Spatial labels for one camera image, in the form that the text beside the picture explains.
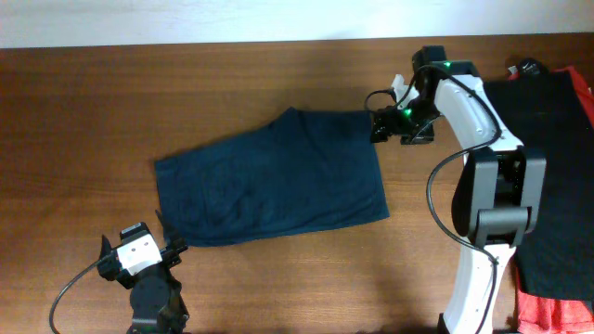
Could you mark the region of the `dark blue shorts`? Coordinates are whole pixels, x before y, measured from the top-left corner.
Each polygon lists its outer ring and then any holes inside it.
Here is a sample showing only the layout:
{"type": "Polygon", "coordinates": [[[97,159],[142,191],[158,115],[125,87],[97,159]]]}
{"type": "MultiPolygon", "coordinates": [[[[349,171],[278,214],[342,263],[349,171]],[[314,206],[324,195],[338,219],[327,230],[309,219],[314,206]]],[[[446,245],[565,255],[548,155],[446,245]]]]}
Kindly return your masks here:
{"type": "Polygon", "coordinates": [[[389,217],[365,111],[289,108],[271,123],[154,164],[165,222],[194,247],[389,217]]]}

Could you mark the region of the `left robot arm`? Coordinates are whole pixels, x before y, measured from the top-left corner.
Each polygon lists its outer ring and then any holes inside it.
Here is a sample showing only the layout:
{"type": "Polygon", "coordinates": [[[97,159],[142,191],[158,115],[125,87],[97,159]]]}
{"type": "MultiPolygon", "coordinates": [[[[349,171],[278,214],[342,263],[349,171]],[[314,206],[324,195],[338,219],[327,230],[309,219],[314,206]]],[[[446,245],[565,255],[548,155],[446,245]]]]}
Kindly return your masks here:
{"type": "Polygon", "coordinates": [[[122,230],[122,244],[117,247],[107,238],[101,241],[99,275],[130,291],[133,315],[129,333],[182,333],[189,320],[182,284],[171,273],[188,245],[160,212],[156,215],[163,229],[162,248],[143,222],[122,230]]]}

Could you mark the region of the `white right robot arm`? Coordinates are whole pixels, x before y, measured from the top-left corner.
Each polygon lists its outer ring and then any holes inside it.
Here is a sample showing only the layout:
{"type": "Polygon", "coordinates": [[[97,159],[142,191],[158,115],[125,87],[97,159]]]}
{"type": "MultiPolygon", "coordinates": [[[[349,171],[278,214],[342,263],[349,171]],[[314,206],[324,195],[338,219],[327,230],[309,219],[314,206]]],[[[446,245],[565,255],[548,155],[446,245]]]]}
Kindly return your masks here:
{"type": "Polygon", "coordinates": [[[433,141],[433,122],[445,118],[461,150],[431,171],[425,190],[438,227],[460,245],[455,285],[439,315],[440,333],[493,332],[493,306],[503,274],[525,235],[536,227],[547,161],[528,149],[498,116],[469,60],[450,60],[440,45],[412,57],[413,77],[396,75],[386,94],[393,105],[372,113],[370,140],[396,135],[403,145],[433,141]],[[434,208],[433,182],[448,163],[462,159],[452,199],[454,227],[434,208]]]}

